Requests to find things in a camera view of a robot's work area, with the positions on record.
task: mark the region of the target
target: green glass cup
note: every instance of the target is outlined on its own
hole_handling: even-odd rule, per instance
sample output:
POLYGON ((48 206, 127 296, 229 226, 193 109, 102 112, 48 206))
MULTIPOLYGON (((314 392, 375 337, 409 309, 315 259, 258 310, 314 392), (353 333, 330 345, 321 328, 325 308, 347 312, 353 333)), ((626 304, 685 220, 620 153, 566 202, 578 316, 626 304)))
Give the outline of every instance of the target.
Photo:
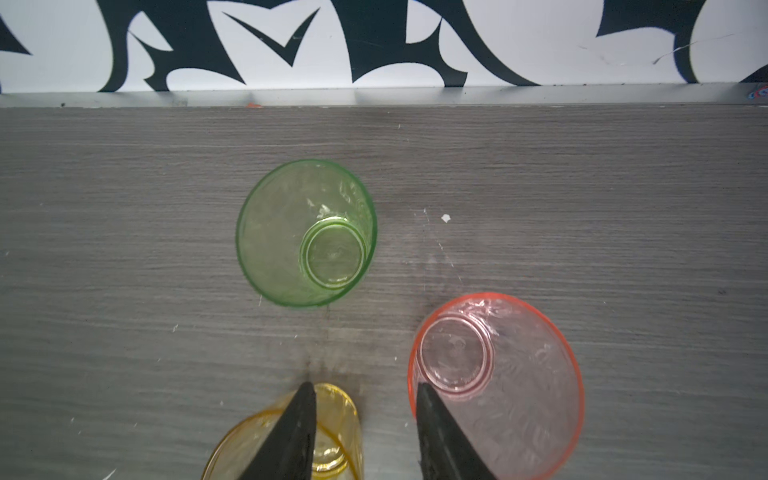
POLYGON ((371 263, 373 200, 337 164, 284 164, 245 200, 236 245, 245 277, 267 299, 284 306, 325 305, 349 292, 371 263))

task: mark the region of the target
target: glass cup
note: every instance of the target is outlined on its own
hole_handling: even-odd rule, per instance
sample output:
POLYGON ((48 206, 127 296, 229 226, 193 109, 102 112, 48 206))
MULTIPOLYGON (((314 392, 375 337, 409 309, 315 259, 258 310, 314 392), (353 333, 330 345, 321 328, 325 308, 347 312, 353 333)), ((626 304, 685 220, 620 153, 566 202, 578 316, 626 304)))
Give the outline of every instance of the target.
MULTIPOLYGON (((237 480, 280 419, 291 392, 262 412, 243 420, 214 449, 202 480, 237 480)), ((362 433, 354 402, 330 383, 316 383, 317 430, 312 478, 363 480, 362 433)))
POLYGON ((237 259, 257 292, 284 306, 325 305, 360 281, 376 247, 376 211, 354 175, 300 160, 268 173, 237 219, 237 259))
POLYGON ((474 293, 422 324, 409 360, 413 415, 431 384, 499 478, 541 480, 573 452, 584 386, 562 333, 538 310, 500 293, 474 293))

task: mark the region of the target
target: gray wooden table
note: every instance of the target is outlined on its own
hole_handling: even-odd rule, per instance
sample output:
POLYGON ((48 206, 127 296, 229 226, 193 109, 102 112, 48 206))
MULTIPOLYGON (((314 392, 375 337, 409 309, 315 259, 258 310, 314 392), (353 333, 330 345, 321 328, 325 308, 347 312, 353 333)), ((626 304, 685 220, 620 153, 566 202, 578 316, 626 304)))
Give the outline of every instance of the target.
POLYGON ((767 131, 715 105, 4 109, 0 476, 197 478, 311 379, 356 400, 368 480, 420 478, 415 329, 495 290, 581 364, 555 478, 762 478, 767 131), (304 157, 362 179, 379 244, 348 296, 291 310, 250 288, 234 229, 304 157))

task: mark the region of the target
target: metal edge strip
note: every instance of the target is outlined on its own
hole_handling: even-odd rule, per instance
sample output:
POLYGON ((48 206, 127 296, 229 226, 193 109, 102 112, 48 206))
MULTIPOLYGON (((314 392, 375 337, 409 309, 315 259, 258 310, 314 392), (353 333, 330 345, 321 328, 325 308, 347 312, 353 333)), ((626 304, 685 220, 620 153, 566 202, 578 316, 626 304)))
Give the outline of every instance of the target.
POLYGON ((559 85, 0 94, 0 108, 379 107, 570 104, 754 104, 764 84, 559 85))

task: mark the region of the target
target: black and white patterned wall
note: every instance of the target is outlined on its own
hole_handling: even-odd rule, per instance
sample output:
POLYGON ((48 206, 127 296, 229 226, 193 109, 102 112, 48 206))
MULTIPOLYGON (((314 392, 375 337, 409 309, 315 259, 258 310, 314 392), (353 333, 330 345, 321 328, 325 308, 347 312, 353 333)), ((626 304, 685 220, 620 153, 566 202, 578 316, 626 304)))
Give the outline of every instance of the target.
POLYGON ((0 91, 768 81, 768 0, 0 0, 0 91))

